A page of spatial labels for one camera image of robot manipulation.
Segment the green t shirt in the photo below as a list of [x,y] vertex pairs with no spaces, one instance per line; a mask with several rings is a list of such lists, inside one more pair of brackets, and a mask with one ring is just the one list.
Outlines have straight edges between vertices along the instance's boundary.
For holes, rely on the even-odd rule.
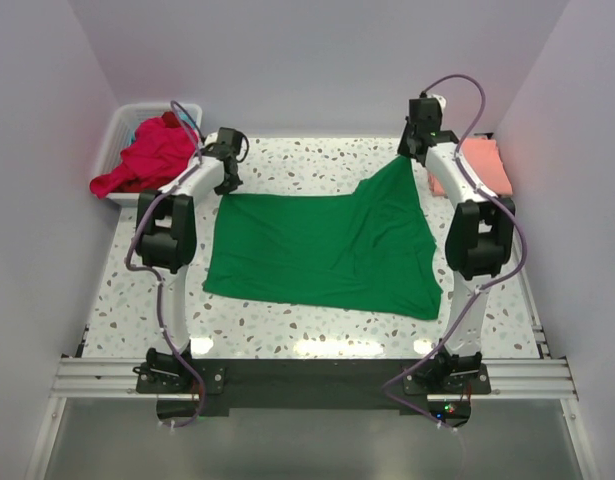
[[412,163],[398,156],[346,195],[224,197],[203,289],[429,321],[442,297],[435,252]]

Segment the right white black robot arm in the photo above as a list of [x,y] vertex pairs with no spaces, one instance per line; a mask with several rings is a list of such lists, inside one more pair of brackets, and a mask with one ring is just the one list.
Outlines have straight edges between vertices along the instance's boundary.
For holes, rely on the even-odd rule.
[[453,297],[448,326],[433,350],[436,358],[449,358],[432,369],[435,386],[453,393],[467,382],[468,371],[452,357],[481,352],[489,290],[511,257],[515,206],[483,183],[456,135],[442,128],[445,105],[443,97],[426,93],[409,101],[398,153],[432,174],[454,209],[444,246]]

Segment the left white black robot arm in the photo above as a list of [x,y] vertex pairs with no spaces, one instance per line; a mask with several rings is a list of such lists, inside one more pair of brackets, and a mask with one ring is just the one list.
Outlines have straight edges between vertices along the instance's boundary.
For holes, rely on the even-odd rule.
[[185,312],[186,280],[197,250],[196,208],[210,193],[227,195],[242,184],[240,163],[249,153],[246,135],[222,127],[172,181],[139,194],[136,230],[126,257],[130,271],[148,271],[157,281],[156,318],[161,353],[190,345]]

